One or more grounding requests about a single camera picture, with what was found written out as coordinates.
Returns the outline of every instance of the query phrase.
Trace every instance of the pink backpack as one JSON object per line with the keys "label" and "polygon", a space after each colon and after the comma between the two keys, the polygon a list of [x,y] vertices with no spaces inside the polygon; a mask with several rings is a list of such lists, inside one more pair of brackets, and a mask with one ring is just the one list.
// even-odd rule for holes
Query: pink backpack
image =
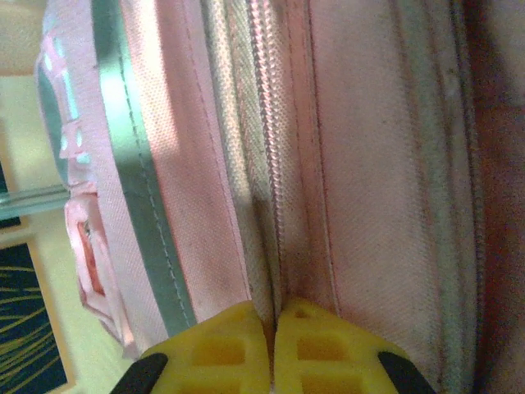
{"label": "pink backpack", "polygon": [[458,2],[49,0],[43,30],[80,297],[128,356],[243,300],[272,328],[301,296],[438,392],[476,362],[479,388],[525,389],[523,302],[486,319],[482,175],[488,210],[504,174],[479,160]]}

